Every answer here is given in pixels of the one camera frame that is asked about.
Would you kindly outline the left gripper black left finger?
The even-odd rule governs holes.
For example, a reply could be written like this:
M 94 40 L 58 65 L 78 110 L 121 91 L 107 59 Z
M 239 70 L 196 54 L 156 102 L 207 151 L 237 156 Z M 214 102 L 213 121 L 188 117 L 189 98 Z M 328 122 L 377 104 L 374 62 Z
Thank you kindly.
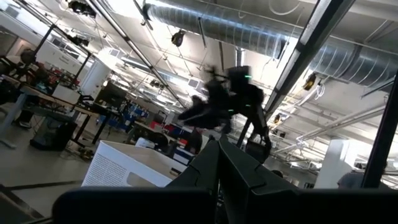
M 174 180 L 195 174 L 187 167 Z M 215 203 L 204 187 L 79 187 L 52 206 L 54 224 L 210 224 Z

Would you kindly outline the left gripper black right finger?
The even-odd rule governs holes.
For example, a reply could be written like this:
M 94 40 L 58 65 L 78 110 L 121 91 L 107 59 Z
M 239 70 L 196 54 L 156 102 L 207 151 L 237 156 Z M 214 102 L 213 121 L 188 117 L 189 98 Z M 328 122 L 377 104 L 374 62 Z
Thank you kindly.
M 300 189 L 230 143 L 219 142 L 219 178 L 230 224 L 398 224 L 397 190 Z

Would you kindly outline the white plastic laundry basket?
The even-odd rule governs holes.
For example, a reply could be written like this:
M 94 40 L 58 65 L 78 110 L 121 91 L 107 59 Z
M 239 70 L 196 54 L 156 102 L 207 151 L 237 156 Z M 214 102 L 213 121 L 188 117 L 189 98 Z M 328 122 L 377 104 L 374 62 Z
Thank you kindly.
M 101 141 L 83 187 L 165 187 L 186 165 L 153 149 Z

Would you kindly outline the white square column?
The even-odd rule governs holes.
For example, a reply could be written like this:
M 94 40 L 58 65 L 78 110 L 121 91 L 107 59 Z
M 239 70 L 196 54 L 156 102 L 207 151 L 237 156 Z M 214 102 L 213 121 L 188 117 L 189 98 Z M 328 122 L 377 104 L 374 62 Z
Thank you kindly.
M 346 163 L 347 140 L 332 139 L 315 181 L 315 189 L 336 189 L 339 179 L 351 168 Z

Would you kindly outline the person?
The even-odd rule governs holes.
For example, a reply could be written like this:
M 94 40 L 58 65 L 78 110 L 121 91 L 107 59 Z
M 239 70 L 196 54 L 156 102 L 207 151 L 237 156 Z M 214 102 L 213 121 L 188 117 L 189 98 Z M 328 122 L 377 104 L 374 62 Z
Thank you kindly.
M 360 189 L 363 178 L 364 173 L 348 172 L 337 181 L 337 185 L 339 189 Z
M 48 79 L 47 69 L 44 64 L 36 61 L 34 51 L 31 49 L 25 49 L 21 53 L 21 61 L 24 64 L 29 64 L 30 69 L 33 71 L 31 75 L 27 76 L 26 82 L 31 86 L 36 86 L 40 82 L 46 82 Z M 28 110 L 22 110 L 19 117 L 14 121 L 19 127 L 30 129 L 30 120 L 33 117 L 33 113 Z

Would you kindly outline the black monitor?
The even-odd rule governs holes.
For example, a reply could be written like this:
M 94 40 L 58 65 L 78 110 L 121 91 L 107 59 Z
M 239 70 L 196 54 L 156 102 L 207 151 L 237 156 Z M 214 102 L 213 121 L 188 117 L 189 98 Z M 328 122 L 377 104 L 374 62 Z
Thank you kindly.
M 125 98 L 126 92 L 122 88 L 111 82 L 108 82 L 107 85 L 99 92 L 95 99 L 95 103 L 102 104 L 104 101 L 115 108 L 119 108 Z

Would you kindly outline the black box under desk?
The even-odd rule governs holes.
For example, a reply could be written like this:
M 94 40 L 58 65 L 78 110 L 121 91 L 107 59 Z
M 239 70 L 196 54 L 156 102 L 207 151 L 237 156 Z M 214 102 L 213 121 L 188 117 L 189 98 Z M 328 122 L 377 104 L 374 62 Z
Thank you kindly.
M 77 127 L 74 122 L 46 117 L 30 145 L 41 151 L 63 151 Z

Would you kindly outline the wooden desk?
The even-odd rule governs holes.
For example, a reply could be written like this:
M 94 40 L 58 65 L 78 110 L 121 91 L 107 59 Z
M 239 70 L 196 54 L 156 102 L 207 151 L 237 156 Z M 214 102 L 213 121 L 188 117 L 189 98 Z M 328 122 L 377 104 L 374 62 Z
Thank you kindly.
M 66 106 L 71 110 L 86 114 L 86 118 L 83 121 L 83 124 L 80 126 L 80 129 L 76 133 L 75 137 L 72 139 L 72 141 L 78 144 L 80 147 L 86 147 L 86 145 L 80 142 L 79 139 L 83 131 L 85 130 L 85 127 L 88 124 L 90 118 L 100 114 L 109 117 L 109 114 L 111 112 L 107 108 L 96 103 L 85 103 L 85 100 L 93 99 L 90 95 L 82 95 L 79 92 L 72 90 L 71 88 L 60 85 L 56 87 L 55 91 L 50 95 L 44 93 L 43 91 L 40 91 L 37 88 L 34 88 L 33 86 L 23 83 L 21 87 L 21 92 L 23 92 L 25 95 L 37 96 L 43 100 L 56 103 L 60 106 Z

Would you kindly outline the silver ventilation duct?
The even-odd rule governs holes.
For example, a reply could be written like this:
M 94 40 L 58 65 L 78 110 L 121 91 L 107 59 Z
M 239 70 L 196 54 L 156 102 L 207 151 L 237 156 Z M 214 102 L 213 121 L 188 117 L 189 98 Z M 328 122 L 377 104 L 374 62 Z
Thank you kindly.
M 279 59 L 302 28 L 196 0 L 147 0 L 146 18 Z M 398 55 L 327 39 L 308 65 L 314 72 L 374 87 L 398 72 Z

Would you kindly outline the black frame bar with light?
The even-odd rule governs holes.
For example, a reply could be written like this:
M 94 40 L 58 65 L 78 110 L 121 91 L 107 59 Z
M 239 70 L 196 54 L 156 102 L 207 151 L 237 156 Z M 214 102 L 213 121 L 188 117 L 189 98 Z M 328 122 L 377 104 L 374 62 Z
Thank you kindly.
M 269 120 L 355 0 L 318 0 L 264 107 Z

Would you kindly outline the black frame post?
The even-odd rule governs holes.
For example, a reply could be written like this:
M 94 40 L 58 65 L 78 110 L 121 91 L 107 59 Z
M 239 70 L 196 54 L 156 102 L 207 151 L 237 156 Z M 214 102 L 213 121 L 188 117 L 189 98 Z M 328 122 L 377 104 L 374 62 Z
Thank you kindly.
M 398 70 L 363 177 L 362 188 L 378 188 L 398 125 Z

